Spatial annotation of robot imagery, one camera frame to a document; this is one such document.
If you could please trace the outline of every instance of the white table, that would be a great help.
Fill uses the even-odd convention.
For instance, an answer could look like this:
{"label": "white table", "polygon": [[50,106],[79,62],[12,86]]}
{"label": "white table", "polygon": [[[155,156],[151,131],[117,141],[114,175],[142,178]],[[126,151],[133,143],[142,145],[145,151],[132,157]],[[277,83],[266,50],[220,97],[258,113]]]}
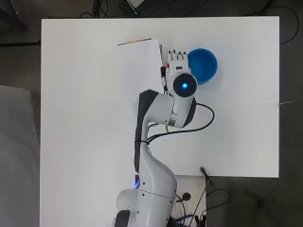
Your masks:
{"label": "white table", "polygon": [[[164,52],[206,47],[219,60],[218,74],[197,93],[216,111],[215,122],[207,131],[156,140],[155,157],[178,175],[198,176],[204,166],[211,175],[277,176],[277,18],[43,20],[42,35],[42,227],[110,226],[117,193],[132,186],[131,159],[113,158],[133,158],[135,113],[116,116],[120,131],[111,120],[100,124],[115,113],[102,115],[101,104],[123,100],[123,83],[111,94],[102,90],[113,77],[101,74],[101,59],[130,40],[158,38]],[[146,80],[151,88],[158,83]],[[208,120],[197,113],[193,128]]]}

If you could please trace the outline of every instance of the floor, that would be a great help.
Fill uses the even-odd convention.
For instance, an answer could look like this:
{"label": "floor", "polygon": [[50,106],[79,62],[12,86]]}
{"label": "floor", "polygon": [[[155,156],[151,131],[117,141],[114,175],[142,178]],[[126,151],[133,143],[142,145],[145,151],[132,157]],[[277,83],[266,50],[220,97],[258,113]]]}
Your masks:
{"label": "floor", "polygon": [[[7,0],[0,0],[3,7]],[[41,19],[49,16],[79,17],[90,11],[93,1],[84,0],[11,0],[18,18],[30,31],[21,34],[12,30],[0,32],[0,43],[32,42],[41,38]],[[109,0],[109,14],[119,15],[122,0]],[[260,9],[265,0],[210,0],[196,9],[199,0],[147,0],[140,7],[142,17],[182,16],[238,16]],[[303,2],[277,0],[275,6],[295,9],[303,19]],[[280,16],[280,40],[289,39],[295,31],[295,18],[289,10],[270,9],[269,15]],[[0,31],[7,26],[1,24]],[[280,100],[303,96],[303,36],[298,33],[293,41],[280,46]],[[40,47],[1,48],[0,84],[28,89],[33,94],[37,132],[40,134]],[[207,212],[207,225],[216,227],[242,226],[303,226],[303,101],[280,107],[280,178],[213,178],[215,188],[226,188],[232,201],[221,208]],[[221,203],[224,194],[207,198],[210,207]]]}

